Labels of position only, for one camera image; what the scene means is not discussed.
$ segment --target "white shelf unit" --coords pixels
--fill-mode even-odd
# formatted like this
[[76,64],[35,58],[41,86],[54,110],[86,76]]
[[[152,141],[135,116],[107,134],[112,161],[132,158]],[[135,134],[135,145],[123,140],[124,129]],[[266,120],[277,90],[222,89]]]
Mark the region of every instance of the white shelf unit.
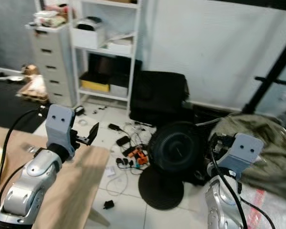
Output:
[[[136,57],[136,50],[137,50],[137,42],[138,42],[138,32],[139,32],[139,24],[140,24],[140,15],[141,15],[141,6],[142,6],[143,0],[138,0],[137,4],[133,3],[121,3],[121,2],[115,2],[115,1],[109,1],[109,0],[69,0],[69,6],[73,8],[73,3],[77,3],[77,7],[75,7],[76,10],[79,10],[80,12],[76,12],[77,15],[83,15],[82,13],[82,3],[92,3],[92,4],[98,4],[98,5],[104,5],[104,6],[110,6],[110,7],[122,7],[122,8],[128,8],[129,10],[135,10],[135,21],[134,21],[134,37],[133,37],[133,50],[131,54],[124,54],[124,53],[116,53],[112,52],[106,48],[99,48],[99,49],[88,49],[85,47],[80,47],[78,45],[74,45],[73,42],[71,42],[72,45],[72,62],[73,62],[73,71],[74,71],[74,77],[75,77],[75,87],[77,92],[77,102],[80,102],[80,94],[88,94],[103,98],[109,98],[119,101],[126,101],[127,102],[127,113],[130,112],[130,100],[131,100],[131,94],[132,94],[132,86],[133,86],[133,74],[134,74],[134,67],[135,67],[135,57]],[[69,14],[69,25],[70,25],[70,31],[72,32],[72,29],[74,28],[74,19],[72,18],[71,14]],[[130,74],[129,74],[129,83],[128,83],[128,94],[127,97],[121,97],[116,96],[112,94],[111,92],[101,92],[96,90],[90,90],[86,88],[82,88],[80,86],[79,82],[79,72],[78,72],[78,58],[77,58],[77,50],[82,50],[83,53],[83,65],[85,70],[88,68],[88,53],[96,53],[96,54],[108,54],[108,55],[114,55],[114,56],[123,56],[128,57],[131,59],[131,65],[130,65]]]

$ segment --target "table leg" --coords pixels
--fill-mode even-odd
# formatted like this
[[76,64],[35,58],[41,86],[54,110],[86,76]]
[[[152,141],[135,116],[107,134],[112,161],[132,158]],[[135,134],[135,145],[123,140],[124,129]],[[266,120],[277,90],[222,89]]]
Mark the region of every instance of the table leg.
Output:
[[88,218],[107,227],[110,225],[110,222],[93,208],[90,209]]

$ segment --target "white tile floor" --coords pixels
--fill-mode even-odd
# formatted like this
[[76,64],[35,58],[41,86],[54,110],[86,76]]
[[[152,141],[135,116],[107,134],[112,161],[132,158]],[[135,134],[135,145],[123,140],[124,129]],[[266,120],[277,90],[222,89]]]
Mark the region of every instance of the white tile floor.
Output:
[[[111,151],[111,156],[107,166],[114,166],[116,175],[107,177],[103,175],[99,190],[93,203],[93,207],[106,217],[111,229],[206,229],[207,228],[207,207],[204,200],[204,191],[200,187],[194,187],[191,184],[184,186],[184,198],[180,205],[170,211],[158,211],[148,206],[141,199],[138,190],[139,176],[133,175],[129,170],[121,170],[116,167],[116,157],[121,157],[120,148],[114,145],[115,141],[124,136],[124,133],[108,129],[108,124],[113,123],[124,127],[129,133],[133,133],[131,125],[125,125],[131,120],[126,115],[126,110],[107,107],[104,110],[103,105],[84,103],[86,115],[76,117],[73,129],[79,132],[79,135],[86,136],[90,128],[100,122],[98,135],[93,145],[105,147]],[[86,126],[80,124],[80,120],[87,122]],[[147,143],[154,130],[146,130],[140,133],[143,142]],[[46,136],[44,123],[34,132],[36,135]],[[113,200],[115,207],[104,210],[105,201]],[[106,227],[87,221],[86,229],[104,229]]]

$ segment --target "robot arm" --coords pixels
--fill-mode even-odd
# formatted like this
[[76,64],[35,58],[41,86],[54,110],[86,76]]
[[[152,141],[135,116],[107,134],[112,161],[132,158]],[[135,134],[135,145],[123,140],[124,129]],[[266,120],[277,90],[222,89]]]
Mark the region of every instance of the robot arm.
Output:
[[46,130],[47,148],[28,162],[20,178],[9,189],[0,207],[0,229],[32,228],[47,190],[56,180],[62,164],[74,157],[78,142],[90,145],[95,139],[99,124],[90,131],[88,137],[79,137],[71,130],[75,119],[72,109],[51,105]]
[[[223,154],[216,162],[240,201],[241,188],[237,181],[242,172],[255,162],[264,147],[264,143],[249,135],[236,134],[235,137],[212,137],[211,146],[211,150],[218,156]],[[207,172],[212,177],[205,194],[208,205],[208,228],[244,228],[235,199],[218,175],[212,162],[208,165]]]

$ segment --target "white box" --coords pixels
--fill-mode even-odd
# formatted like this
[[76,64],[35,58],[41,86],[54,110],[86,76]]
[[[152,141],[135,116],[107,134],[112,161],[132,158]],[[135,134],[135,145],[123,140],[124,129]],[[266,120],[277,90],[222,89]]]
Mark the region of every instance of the white box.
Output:
[[120,96],[123,98],[127,98],[128,88],[111,84],[110,85],[110,92],[113,95]]
[[72,29],[73,45],[86,49],[98,49],[105,42],[105,29],[98,28],[96,31]]
[[133,49],[132,44],[124,45],[124,44],[116,44],[113,42],[109,42],[107,46],[108,50],[123,54],[131,54]]

